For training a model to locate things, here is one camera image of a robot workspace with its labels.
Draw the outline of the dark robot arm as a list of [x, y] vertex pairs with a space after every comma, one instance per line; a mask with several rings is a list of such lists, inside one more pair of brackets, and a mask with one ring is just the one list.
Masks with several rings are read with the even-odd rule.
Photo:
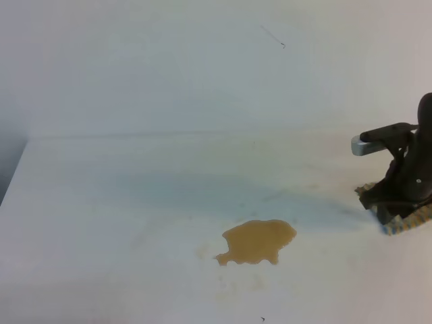
[[366, 210], [381, 225], [412, 227], [431, 218], [431, 93], [417, 109], [417, 124], [396, 123], [354, 137], [352, 154], [370, 155], [387, 150], [393, 159], [384, 178], [357, 188]]

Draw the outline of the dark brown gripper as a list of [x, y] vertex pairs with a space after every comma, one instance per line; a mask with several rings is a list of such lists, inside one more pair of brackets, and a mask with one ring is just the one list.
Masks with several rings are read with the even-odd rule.
[[405, 219], [431, 203], [431, 135], [417, 130], [407, 134], [404, 148], [393, 152], [385, 177], [360, 195], [363, 207], [377, 207], [377, 219], [387, 225], [397, 209]]

